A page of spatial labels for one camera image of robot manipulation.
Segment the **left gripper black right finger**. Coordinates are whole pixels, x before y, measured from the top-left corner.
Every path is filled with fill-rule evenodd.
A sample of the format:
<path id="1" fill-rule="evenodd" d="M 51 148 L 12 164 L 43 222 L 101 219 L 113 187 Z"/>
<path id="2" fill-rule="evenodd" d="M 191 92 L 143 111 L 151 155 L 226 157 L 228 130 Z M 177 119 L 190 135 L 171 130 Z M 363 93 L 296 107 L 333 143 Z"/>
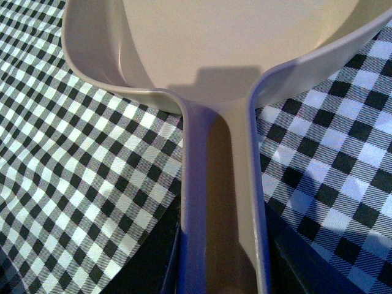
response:
<path id="1" fill-rule="evenodd" d="M 363 293 L 265 204 L 271 293 Z"/>

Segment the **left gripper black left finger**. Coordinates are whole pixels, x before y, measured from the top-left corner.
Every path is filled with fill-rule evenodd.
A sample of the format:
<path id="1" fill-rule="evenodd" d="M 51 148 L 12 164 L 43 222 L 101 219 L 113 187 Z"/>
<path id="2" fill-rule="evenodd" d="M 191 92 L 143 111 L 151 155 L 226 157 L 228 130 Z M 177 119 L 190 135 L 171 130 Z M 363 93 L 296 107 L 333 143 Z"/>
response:
<path id="1" fill-rule="evenodd" d="M 181 199 L 175 197 L 135 255 L 107 285 L 108 293 L 175 293 Z"/>

